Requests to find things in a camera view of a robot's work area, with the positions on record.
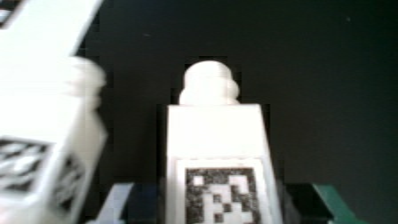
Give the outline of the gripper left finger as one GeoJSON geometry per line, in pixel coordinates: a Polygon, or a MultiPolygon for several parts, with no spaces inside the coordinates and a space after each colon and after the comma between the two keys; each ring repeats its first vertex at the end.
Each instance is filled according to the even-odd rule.
{"type": "Polygon", "coordinates": [[[116,183],[96,219],[87,224],[156,224],[158,187],[148,183],[116,183]]]}

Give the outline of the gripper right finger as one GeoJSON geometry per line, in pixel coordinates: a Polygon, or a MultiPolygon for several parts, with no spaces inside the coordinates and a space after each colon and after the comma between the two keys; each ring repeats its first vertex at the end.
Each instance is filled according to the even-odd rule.
{"type": "Polygon", "coordinates": [[[281,183],[284,224],[359,224],[336,188],[315,183],[281,183]]]}

